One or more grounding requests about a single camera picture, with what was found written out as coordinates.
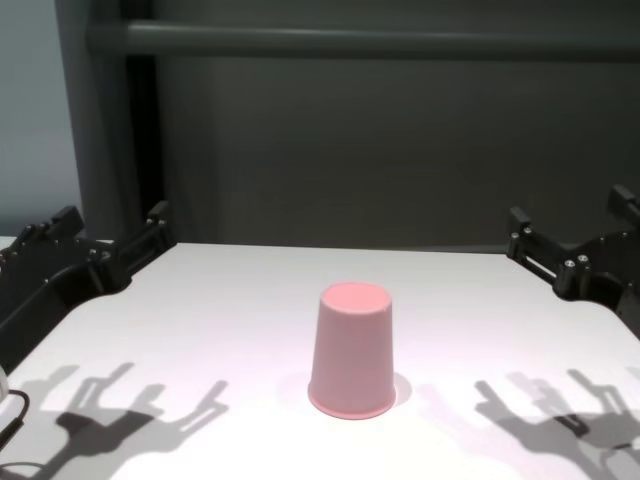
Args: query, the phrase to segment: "gray wall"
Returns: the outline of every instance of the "gray wall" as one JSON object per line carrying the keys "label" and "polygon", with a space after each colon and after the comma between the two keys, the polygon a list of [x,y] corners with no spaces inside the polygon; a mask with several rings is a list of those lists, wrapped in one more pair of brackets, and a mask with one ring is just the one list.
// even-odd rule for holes
{"label": "gray wall", "polygon": [[0,234],[67,204],[81,198],[54,3],[1,0]]}
{"label": "gray wall", "polygon": [[[635,31],[630,2],[158,1],[217,25]],[[640,191],[640,66],[163,59],[167,186],[195,241],[422,247],[505,241],[519,204],[561,241]]]}
{"label": "gray wall", "polygon": [[0,235],[66,205],[87,233],[138,221],[122,60],[93,59],[87,22],[117,18],[106,0],[0,0]]}

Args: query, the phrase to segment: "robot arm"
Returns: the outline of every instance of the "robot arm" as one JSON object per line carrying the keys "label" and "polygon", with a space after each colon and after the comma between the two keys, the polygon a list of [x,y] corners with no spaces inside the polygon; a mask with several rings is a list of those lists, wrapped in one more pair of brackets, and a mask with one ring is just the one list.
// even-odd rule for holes
{"label": "robot arm", "polygon": [[23,401],[21,413],[0,431],[0,450],[22,427],[29,397],[10,390],[7,376],[78,305],[124,290],[131,277],[176,242],[168,204],[159,203],[134,235],[104,243],[76,237],[84,222],[67,207],[50,222],[28,225],[0,250],[0,403]]}
{"label": "robot arm", "polygon": [[632,228],[565,249],[536,232],[529,217],[513,208],[507,256],[551,284],[558,297],[609,308],[640,339],[640,201],[616,185],[608,210]]}

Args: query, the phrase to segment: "dark gray panel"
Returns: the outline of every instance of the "dark gray panel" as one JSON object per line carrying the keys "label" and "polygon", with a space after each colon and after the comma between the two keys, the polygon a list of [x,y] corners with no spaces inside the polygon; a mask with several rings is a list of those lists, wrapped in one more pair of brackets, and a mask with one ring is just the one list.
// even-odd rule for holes
{"label": "dark gray panel", "polygon": [[[405,3],[403,11],[376,3],[359,17],[337,4],[324,11],[282,2],[271,13],[241,5],[210,2],[194,15],[194,4],[182,2],[167,16],[389,28],[438,15],[449,19],[443,29],[489,17],[487,28],[535,23],[460,4],[452,13],[444,4]],[[546,18],[554,7],[540,5],[530,13],[550,29],[581,31],[597,19],[593,9],[559,7]],[[575,21],[562,26],[569,14]],[[604,12],[598,29],[616,22],[624,27],[625,15]],[[519,204],[540,228],[574,242],[612,227],[604,213],[612,183],[640,190],[640,66],[180,59],[162,60],[160,79],[168,187],[183,239],[500,244],[507,209]]]}
{"label": "dark gray panel", "polygon": [[118,238],[141,220],[124,59],[92,58],[85,42],[89,22],[119,18],[118,2],[57,0],[56,10],[87,233]]}

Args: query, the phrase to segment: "horizontal rail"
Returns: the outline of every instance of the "horizontal rail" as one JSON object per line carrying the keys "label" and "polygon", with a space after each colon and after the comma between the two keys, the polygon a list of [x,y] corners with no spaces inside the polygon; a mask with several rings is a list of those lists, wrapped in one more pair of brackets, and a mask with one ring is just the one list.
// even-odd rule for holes
{"label": "horizontal rail", "polygon": [[91,25],[97,55],[640,62],[638,35],[235,28],[160,21]]}

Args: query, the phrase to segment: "white tabletop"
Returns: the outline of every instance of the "white tabletop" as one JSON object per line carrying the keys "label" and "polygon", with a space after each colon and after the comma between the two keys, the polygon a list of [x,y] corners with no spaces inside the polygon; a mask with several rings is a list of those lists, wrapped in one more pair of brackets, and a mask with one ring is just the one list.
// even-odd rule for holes
{"label": "white tabletop", "polygon": [[[320,294],[347,280],[393,296],[399,398],[364,421],[306,396]],[[44,465],[12,479],[637,479],[614,447],[640,437],[638,367],[612,313],[504,256],[181,244],[14,372],[34,401],[0,463]]]}

